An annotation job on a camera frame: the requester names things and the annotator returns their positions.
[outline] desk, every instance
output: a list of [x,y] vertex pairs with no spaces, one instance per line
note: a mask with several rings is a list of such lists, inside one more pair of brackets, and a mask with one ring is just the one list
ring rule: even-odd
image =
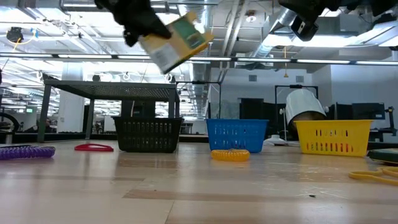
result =
[[111,83],[45,80],[38,142],[44,142],[45,121],[49,110],[51,87],[90,99],[86,139],[90,139],[95,100],[152,100],[169,102],[169,118],[180,116],[180,98],[174,84]]

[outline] yellow object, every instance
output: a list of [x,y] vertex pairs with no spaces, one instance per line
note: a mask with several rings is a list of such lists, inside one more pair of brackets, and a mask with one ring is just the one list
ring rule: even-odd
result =
[[213,150],[211,157],[219,161],[244,162],[250,158],[250,152],[245,149]]
[[190,57],[205,50],[214,36],[196,30],[193,21],[197,18],[194,12],[188,12],[167,28],[172,33],[170,39],[161,38],[154,34],[140,37],[142,48],[149,54],[163,74],[168,73]]
[[306,154],[366,155],[372,120],[295,121]]
[[353,179],[373,180],[376,182],[381,182],[383,184],[391,184],[398,186],[398,180],[380,177],[382,175],[388,175],[391,177],[398,178],[398,167],[379,167],[377,168],[377,171],[356,171],[356,172],[350,172],[348,175]]

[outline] black basket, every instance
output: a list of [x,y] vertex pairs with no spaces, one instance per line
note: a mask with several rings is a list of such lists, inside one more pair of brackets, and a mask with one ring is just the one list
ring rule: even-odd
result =
[[113,117],[120,150],[126,152],[173,153],[182,118]]

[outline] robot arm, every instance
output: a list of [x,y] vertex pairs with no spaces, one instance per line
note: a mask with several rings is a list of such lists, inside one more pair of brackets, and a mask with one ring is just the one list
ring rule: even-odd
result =
[[171,33],[156,16],[150,0],[95,0],[99,9],[112,12],[114,20],[124,26],[124,39],[132,47],[140,35],[156,34],[166,39]]
[[355,10],[359,5],[369,4],[373,16],[378,16],[397,3],[398,0],[279,0],[281,6],[297,13],[292,30],[302,41],[309,41],[315,35],[318,30],[315,21],[325,8],[337,11],[339,7],[346,6],[349,10]]

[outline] yellow plastic toy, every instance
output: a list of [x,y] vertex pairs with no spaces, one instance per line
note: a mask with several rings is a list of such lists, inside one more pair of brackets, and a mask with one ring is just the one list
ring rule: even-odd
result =
[[349,177],[353,179],[373,180],[376,182],[381,182],[383,184],[391,184],[398,186],[398,180],[392,180],[380,177],[382,175],[388,175],[391,177],[398,178],[398,167],[379,167],[377,168],[377,171],[356,171],[349,173]]
[[250,152],[245,149],[213,150],[211,158],[218,161],[244,162],[250,158]]

